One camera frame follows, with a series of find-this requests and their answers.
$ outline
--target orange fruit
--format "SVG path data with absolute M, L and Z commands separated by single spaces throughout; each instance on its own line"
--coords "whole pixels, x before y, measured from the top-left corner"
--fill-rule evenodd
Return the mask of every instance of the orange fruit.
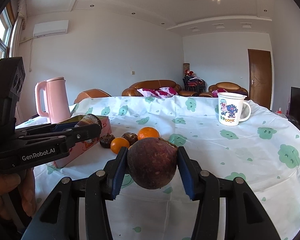
M 129 141 L 125 138 L 118 137 L 112 140 L 110 148 L 113 153 L 118 154 L 121 147 L 127 147 L 129 148 L 130 144 Z
M 138 132 L 138 140 L 141 140 L 143 138 L 147 137 L 160 137 L 159 132 L 152 128 L 152 127 L 144 127 L 141 128 L 140 131 Z

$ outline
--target white air conditioner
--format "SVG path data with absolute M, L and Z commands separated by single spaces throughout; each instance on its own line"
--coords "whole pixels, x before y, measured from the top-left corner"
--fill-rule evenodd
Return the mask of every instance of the white air conditioner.
M 33 37 L 40 38 L 68 32 L 69 20 L 38 23 L 34 26 Z

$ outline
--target mug handle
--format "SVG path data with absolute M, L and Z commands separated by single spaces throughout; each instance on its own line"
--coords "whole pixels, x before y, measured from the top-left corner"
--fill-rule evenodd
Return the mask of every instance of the mug handle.
M 47 102 L 47 83 L 45 81 L 39 82 L 35 86 L 35 105 L 37 107 L 38 115 L 49 118 L 48 106 L 45 105 L 46 112 L 43 112 L 41 108 L 40 90 L 43 90 L 44 101 Z
M 249 117 L 250 117 L 250 115 L 251 115 L 251 107 L 250 107 L 250 105 L 249 105 L 246 101 L 243 101 L 243 104 L 244 104 L 244 105 L 247 105 L 247 106 L 249 107 L 249 114 L 248 114 L 247 117 L 240 119 L 239 122 L 243 122 L 243 121 L 248 120 Z

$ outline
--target wooden door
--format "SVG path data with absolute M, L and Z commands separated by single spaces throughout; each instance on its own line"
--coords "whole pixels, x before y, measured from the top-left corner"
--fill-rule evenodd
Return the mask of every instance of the wooden door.
M 272 94 L 271 53 L 265 50 L 248 49 L 250 67 L 250 99 L 270 109 Z

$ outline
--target pink kettle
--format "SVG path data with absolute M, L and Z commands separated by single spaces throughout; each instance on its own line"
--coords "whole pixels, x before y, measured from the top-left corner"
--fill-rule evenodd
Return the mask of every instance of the pink kettle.
M 41 108 L 40 90 L 43 90 L 46 112 L 43 112 Z M 70 118 L 65 78 L 51 78 L 37 83 L 35 86 L 35 104 L 38 114 L 47 117 L 50 123 L 59 123 Z

